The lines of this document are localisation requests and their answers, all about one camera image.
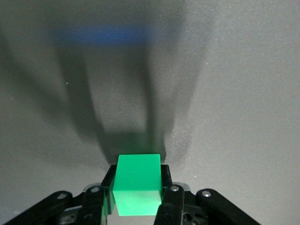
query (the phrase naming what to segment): green cube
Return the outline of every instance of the green cube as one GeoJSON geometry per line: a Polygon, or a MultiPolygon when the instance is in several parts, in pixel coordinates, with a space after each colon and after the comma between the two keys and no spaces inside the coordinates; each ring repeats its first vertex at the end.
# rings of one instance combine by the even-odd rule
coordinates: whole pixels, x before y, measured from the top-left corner
{"type": "Polygon", "coordinates": [[[154,216],[161,204],[159,154],[120,155],[113,185],[119,216],[154,216]]]}

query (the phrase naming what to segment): black plastic part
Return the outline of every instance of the black plastic part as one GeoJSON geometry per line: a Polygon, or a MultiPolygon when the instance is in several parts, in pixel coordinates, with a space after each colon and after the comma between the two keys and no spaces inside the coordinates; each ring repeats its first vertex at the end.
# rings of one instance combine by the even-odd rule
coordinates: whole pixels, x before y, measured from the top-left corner
{"type": "Polygon", "coordinates": [[[157,210],[154,225],[181,225],[184,202],[184,190],[181,186],[170,185],[165,189],[162,204],[157,210]],[[177,191],[172,191],[171,187],[177,186],[177,191]]]}
{"type": "Polygon", "coordinates": [[[213,189],[200,190],[196,197],[200,206],[208,212],[209,221],[212,222],[209,224],[259,225],[258,222],[213,189]],[[204,196],[203,191],[208,191],[210,196],[204,196]]]}
{"type": "Polygon", "coordinates": [[[161,181],[163,186],[163,191],[165,191],[169,185],[172,184],[171,172],[169,165],[161,165],[161,181]]]}
{"type": "Polygon", "coordinates": [[[117,165],[111,165],[111,167],[109,168],[107,174],[105,175],[101,183],[101,188],[104,190],[104,194],[105,194],[104,204],[105,207],[107,208],[107,214],[112,214],[113,208],[116,204],[112,192],[116,171],[117,171],[117,165]]]}
{"type": "Polygon", "coordinates": [[[207,225],[208,215],[198,204],[194,194],[184,192],[183,225],[207,225]]]}
{"type": "Polygon", "coordinates": [[[87,189],[75,225],[102,225],[107,216],[103,208],[103,201],[104,190],[101,186],[87,189]]]}
{"type": "Polygon", "coordinates": [[[39,225],[63,211],[71,201],[72,194],[70,192],[55,192],[4,225],[39,225]]]}

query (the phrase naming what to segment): bolt head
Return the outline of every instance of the bolt head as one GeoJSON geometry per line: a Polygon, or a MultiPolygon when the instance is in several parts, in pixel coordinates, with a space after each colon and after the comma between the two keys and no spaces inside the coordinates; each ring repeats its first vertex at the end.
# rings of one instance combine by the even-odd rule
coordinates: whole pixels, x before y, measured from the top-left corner
{"type": "Polygon", "coordinates": [[[100,191],[100,188],[98,188],[98,187],[96,186],[96,187],[93,187],[90,191],[91,191],[92,193],[96,193],[96,192],[100,191]]]}
{"type": "Polygon", "coordinates": [[[176,185],[173,185],[173,186],[170,187],[170,190],[171,191],[179,191],[179,187],[176,186],[176,185]]]}
{"type": "Polygon", "coordinates": [[[204,197],[211,197],[211,193],[209,191],[202,191],[202,195],[204,197]]]}
{"type": "Polygon", "coordinates": [[[59,196],[57,196],[57,199],[58,199],[58,200],[64,199],[66,196],[67,196],[67,194],[61,193],[59,196]]]}

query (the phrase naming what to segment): green block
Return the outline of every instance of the green block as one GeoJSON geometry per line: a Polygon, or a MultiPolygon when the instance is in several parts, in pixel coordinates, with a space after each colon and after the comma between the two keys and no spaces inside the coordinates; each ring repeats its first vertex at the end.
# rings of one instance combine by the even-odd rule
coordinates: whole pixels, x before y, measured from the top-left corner
{"type": "Polygon", "coordinates": [[[160,155],[120,155],[113,185],[119,216],[154,216],[161,204],[160,155]]]}

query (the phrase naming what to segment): metal screw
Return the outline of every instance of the metal screw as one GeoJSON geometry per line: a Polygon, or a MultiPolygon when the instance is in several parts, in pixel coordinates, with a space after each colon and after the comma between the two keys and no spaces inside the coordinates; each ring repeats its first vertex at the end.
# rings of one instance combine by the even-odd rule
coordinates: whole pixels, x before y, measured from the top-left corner
{"type": "Polygon", "coordinates": [[[65,193],[61,193],[58,197],[57,197],[57,199],[63,199],[63,198],[65,198],[67,196],[67,194],[65,194],[65,193]]]}
{"type": "Polygon", "coordinates": [[[179,187],[176,186],[176,185],[173,185],[173,186],[170,187],[170,190],[171,191],[179,191],[179,187]]]}
{"type": "Polygon", "coordinates": [[[202,191],[202,195],[204,197],[211,197],[211,193],[209,191],[202,191]]]}
{"type": "Polygon", "coordinates": [[[92,193],[96,193],[96,192],[100,191],[100,189],[98,187],[93,187],[90,191],[92,193]]]}

